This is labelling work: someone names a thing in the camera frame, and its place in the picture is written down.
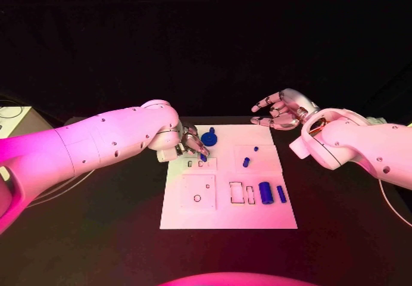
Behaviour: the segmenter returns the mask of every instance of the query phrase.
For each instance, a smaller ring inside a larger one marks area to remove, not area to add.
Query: dark table surface
[[[188,120],[247,124],[249,117]],[[299,160],[288,148],[296,136],[272,131],[298,229],[159,230],[167,164],[145,150],[24,210],[0,238],[0,284],[155,285],[234,271],[319,285],[410,285],[412,229],[377,180],[352,163],[329,171]]]

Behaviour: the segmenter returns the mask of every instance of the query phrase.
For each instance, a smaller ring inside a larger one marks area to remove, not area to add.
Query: small blue piece
[[[270,191],[270,185],[267,182],[260,182],[259,183],[259,191],[260,191],[260,199],[262,199],[262,204],[272,204],[272,191]]]
[[[207,161],[207,157],[200,153],[200,160],[203,161],[203,162],[206,162]]]
[[[210,127],[208,132],[206,132],[206,133],[201,135],[200,140],[201,140],[204,146],[207,146],[207,147],[210,147],[210,146],[213,146],[213,145],[216,144],[216,142],[217,142],[217,136],[216,136],[216,134],[214,134],[214,128],[213,128],[213,127]]]
[[[246,158],[244,158],[244,161],[243,161],[243,167],[244,167],[244,168],[247,168],[249,162],[250,162],[250,159],[246,157]]]
[[[276,192],[279,193],[279,198],[280,198],[280,203],[285,203],[285,194],[283,194],[283,189],[280,186],[276,186]]]

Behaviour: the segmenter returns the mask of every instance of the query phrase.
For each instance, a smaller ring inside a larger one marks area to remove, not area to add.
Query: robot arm
[[[170,104],[152,100],[69,126],[1,139],[0,166],[11,183],[0,178],[0,233],[49,187],[132,157],[145,147],[157,150],[158,161],[184,152],[207,156],[195,135],[193,126],[181,126]]]
[[[253,117],[250,121],[279,130],[289,130],[302,123],[301,136],[289,145],[299,158],[311,155],[331,170],[352,161],[377,179],[412,189],[412,128],[396,124],[371,125],[345,109],[319,110],[292,89],[266,97],[252,111],[269,103],[273,103],[273,118]]]

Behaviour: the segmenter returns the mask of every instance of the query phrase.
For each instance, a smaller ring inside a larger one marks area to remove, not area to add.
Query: robotic hand
[[[252,107],[256,112],[272,104],[272,119],[253,117],[253,124],[291,130],[302,123],[301,136],[289,144],[296,156],[308,155],[329,170],[355,162],[380,180],[412,189],[412,128],[373,125],[345,109],[321,110],[295,90],[285,89]]]
[[[36,196],[59,182],[136,155],[148,147],[159,162],[182,153],[208,155],[193,125],[162,100],[37,133],[0,139],[0,233]]]

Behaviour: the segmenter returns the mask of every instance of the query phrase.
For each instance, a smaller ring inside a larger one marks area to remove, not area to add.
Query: black backdrop
[[[407,7],[267,3],[2,2],[1,97],[63,122],[154,98],[181,116],[246,115],[291,87],[319,107],[406,120]]]

